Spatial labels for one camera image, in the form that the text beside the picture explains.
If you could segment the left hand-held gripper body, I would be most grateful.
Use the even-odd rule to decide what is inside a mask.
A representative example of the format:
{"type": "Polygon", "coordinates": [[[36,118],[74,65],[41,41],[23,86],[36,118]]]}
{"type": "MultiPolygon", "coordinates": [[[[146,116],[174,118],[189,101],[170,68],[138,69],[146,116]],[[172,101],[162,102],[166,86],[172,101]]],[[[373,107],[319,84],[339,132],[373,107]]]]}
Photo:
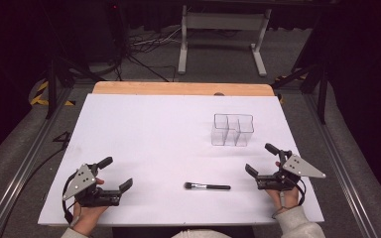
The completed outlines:
{"type": "Polygon", "coordinates": [[[63,202],[73,197],[83,207],[118,206],[122,196],[120,189],[104,190],[97,186],[98,171],[107,166],[107,163],[83,164],[69,177],[63,191],[63,202]]]}

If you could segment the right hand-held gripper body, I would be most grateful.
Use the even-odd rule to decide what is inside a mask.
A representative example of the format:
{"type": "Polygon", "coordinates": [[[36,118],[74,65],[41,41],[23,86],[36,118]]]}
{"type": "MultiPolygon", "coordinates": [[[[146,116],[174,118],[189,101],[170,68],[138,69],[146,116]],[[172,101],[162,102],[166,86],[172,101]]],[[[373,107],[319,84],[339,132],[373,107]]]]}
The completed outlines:
{"type": "Polygon", "coordinates": [[[280,160],[278,170],[270,176],[260,176],[256,178],[259,189],[273,189],[277,191],[292,190],[296,187],[298,190],[298,182],[302,177],[325,179],[326,174],[302,159],[300,156],[293,154],[291,151],[280,150],[277,155],[280,160]]]}

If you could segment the clear plastic organizer box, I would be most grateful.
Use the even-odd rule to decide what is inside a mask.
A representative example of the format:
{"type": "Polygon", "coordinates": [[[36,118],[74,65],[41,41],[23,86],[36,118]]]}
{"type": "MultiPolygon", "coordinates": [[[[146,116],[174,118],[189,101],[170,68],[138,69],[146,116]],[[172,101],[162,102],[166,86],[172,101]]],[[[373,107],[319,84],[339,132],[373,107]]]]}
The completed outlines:
{"type": "Polygon", "coordinates": [[[246,147],[254,134],[250,114],[215,114],[211,129],[212,146],[246,147]]]}

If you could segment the black makeup brush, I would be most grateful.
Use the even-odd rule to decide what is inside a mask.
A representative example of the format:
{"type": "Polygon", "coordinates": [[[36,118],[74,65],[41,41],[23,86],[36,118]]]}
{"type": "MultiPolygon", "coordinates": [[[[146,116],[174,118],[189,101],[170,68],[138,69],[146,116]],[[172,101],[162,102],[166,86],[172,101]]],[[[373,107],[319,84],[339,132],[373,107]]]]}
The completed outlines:
{"type": "Polygon", "coordinates": [[[222,184],[204,184],[204,183],[195,183],[195,182],[185,182],[185,189],[215,189],[215,190],[231,190],[230,185],[222,184]]]}

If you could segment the person's right hand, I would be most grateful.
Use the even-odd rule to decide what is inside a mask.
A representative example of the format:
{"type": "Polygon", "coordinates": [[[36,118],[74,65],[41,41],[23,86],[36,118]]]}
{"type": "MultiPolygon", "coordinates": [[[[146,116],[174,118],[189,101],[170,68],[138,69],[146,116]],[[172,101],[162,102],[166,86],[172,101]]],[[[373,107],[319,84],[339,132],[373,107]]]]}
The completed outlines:
{"type": "Polygon", "coordinates": [[[299,205],[299,190],[296,187],[285,191],[267,189],[266,192],[271,197],[275,207],[273,216],[277,216],[299,205]]]}

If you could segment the person's left hand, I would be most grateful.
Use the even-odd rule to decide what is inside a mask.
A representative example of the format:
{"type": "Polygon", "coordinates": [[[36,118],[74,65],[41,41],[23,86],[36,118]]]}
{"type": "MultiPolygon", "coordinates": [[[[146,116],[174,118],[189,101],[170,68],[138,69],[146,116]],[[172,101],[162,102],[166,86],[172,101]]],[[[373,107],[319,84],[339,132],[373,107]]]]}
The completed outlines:
{"type": "Polygon", "coordinates": [[[83,237],[89,237],[96,227],[100,216],[107,210],[107,206],[82,207],[78,202],[74,205],[73,216],[76,223],[70,230],[83,237]]]}

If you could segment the white table sheet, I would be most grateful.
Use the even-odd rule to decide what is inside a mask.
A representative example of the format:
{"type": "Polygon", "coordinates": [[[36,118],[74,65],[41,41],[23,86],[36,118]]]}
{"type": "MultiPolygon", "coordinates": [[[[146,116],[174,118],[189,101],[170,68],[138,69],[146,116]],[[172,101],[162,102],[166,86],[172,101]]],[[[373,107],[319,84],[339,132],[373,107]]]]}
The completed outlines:
{"type": "Polygon", "coordinates": [[[133,179],[118,206],[99,222],[107,226],[255,225],[271,222],[274,206],[245,171],[276,171],[265,149],[297,146],[275,96],[90,94],[86,97],[39,217],[65,225],[63,188],[82,164],[112,157],[99,172],[105,188],[133,179]],[[246,147],[212,146],[213,116],[250,114],[254,134],[246,147]],[[185,189],[185,182],[230,185],[231,190],[185,189]]]}

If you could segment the yellow black hazard tape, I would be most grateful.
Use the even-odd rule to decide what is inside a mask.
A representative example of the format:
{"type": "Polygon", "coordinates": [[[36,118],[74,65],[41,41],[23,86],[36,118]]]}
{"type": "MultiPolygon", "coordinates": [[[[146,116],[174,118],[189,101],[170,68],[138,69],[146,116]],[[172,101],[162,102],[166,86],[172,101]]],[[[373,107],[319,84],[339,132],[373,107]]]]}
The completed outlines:
{"type": "Polygon", "coordinates": [[[48,88],[49,82],[47,80],[44,80],[40,86],[37,89],[36,94],[33,96],[32,100],[30,101],[31,105],[49,105],[48,99],[43,99],[42,96],[45,92],[45,90],[48,88]]]}

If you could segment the wooden table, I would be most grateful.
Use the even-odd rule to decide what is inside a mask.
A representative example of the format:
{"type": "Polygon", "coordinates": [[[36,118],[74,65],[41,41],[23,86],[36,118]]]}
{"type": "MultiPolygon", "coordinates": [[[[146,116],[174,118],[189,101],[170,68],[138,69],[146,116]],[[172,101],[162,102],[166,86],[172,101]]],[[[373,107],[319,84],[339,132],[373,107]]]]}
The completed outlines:
{"type": "Polygon", "coordinates": [[[93,94],[273,96],[269,84],[100,81],[93,94]]]}

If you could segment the aluminium floor rail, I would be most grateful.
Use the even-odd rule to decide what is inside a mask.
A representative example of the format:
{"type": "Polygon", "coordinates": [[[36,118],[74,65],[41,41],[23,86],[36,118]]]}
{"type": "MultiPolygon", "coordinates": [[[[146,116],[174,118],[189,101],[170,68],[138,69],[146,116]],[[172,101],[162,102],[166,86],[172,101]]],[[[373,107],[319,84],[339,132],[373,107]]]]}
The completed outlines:
{"type": "Polygon", "coordinates": [[[330,158],[330,163],[363,238],[378,238],[376,230],[358,195],[357,189],[355,188],[352,179],[344,166],[342,157],[340,156],[337,147],[331,138],[328,128],[321,122],[318,116],[318,107],[314,97],[310,94],[304,94],[303,98],[305,99],[310,114],[314,118],[315,125],[324,140],[326,150],[330,158]]]}
{"type": "Polygon", "coordinates": [[[0,146],[0,235],[70,93],[71,88],[60,90],[49,119],[45,107],[34,106],[0,146]]]}

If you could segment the white metal stand frame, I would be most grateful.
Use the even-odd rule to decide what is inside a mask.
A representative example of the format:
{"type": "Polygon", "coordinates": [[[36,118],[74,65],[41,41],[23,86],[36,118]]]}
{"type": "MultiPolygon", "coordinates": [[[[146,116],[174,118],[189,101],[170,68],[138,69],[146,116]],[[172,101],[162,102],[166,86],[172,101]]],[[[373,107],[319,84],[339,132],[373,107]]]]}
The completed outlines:
{"type": "Polygon", "coordinates": [[[267,9],[262,14],[225,14],[225,13],[195,13],[183,6],[181,32],[182,41],[179,55],[178,74],[187,72],[188,29],[198,30],[236,30],[257,31],[258,40],[250,45],[250,50],[261,77],[267,75],[260,50],[270,21],[272,10],[267,9]]]}

